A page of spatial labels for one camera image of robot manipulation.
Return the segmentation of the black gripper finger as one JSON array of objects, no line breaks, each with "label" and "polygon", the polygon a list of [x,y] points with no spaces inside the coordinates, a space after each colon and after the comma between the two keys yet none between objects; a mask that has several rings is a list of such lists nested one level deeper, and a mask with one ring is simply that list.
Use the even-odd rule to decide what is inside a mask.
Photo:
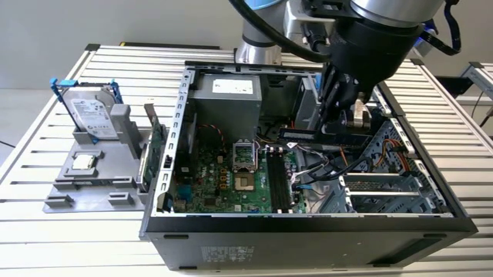
[{"label": "black gripper finger", "polygon": [[365,104],[372,92],[361,87],[356,78],[345,77],[345,88],[340,98],[340,118],[335,123],[328,124],[327,133],[364,134],[371,129],[371,112]]},{"label": "black gripper finger", "polygon": [[325,65],[320,91],[320,133],[325,133],[328,124],[335,123],[340,118],[340,98],[343,89],[345,88],[345,82],[345,74],[339,68],[335,65]]}]

